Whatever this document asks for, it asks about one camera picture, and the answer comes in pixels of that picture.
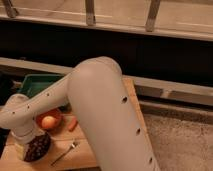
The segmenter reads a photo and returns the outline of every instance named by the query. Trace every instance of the floor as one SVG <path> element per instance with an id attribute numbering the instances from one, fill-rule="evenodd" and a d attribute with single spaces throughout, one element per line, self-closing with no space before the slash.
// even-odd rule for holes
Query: floor
<path id="1" fill-rule="evenodd" d="M 212 112 L 172 108 L 144 103 L 145 121 L 161 170 L 212 171 Z"/>

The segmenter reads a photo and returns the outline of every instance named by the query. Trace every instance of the wooden board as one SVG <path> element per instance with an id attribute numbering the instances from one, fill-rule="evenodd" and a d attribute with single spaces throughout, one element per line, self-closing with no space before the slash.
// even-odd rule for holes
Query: wooden board
<path id="1" fill-rule="evenodd" d="M 141 126 L 145 131 L 147 140 L 149 141 L 145 121 L 140 110 L 140 105 L 135 93 L 133 81 L 132 79 L 125 77 L 124 84 L 127 88 L 130 100 L 136 110 Z M 69 124 L 72 117 L 72 112 L 63 114 L 63 122 L 61 125 L 57 128 L 57 130 L 50 132 L 52 138 L 50 150 L 42 159 L 36 162 L 27 163 L 20 161 L 16 156 L 13 138 L 11 135 L 9 135 L 2 154 L 2 158 L 0 160 L 0 166 L 4 168 L 4 170 L 16 169 L 16 171 L 68 170 L 74 168 L 96 167 L 96 159 L 84 136 L 84 133 L 81 131 L 80 126 L 78 125 L 75 131 L 72 133 L 67 131 L 67 125 Z M 68 149 L 73 139 L 78 139 L 80 141 L 79 147 L 68 153 L 64 158 L 56 163 L 54 167 L 51 167 L 51 162 L 53 162 L 55 158 Z"/>

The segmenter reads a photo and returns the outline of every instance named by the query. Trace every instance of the railing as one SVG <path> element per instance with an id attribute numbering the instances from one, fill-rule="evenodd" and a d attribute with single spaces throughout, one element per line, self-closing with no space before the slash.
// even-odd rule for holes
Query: railing
<path id="1" fill-rule="evenodd" d="M 2 0 L 0 19 L 213 41 L 211 0 Z"/>

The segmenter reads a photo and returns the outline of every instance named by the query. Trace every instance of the dark wall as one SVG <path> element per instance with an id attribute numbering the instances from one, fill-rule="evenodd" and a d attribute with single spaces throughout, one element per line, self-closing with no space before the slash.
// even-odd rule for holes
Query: dark wall
<path id="1" fill-rule="evenodd" d="M 75 66 L 104 55 L 125 74 L 213 85 L 212 42 L 6 21 L 0 33 L 0 56 Z"/>

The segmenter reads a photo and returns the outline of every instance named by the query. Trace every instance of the metal railing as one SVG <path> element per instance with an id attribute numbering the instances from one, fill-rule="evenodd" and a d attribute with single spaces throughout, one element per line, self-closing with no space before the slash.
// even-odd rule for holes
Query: metal railing
<path id="1" fill-rule="evenodd" d="M 154 31 L 155 21 L 160 7 L 160 1 L 161 0 L 151 0 L 149 14 L 145 26 L 145 30 L 147 32 Z M 2 0 L 2 3 L 9 18 L 16 18 L 19 15 L 18 10 L 13 6 L 11 0 Z M 85 0 L 85 12 L 86 24 L 88 26 L 94 26 L 96 24 L 94 0 Z"/>

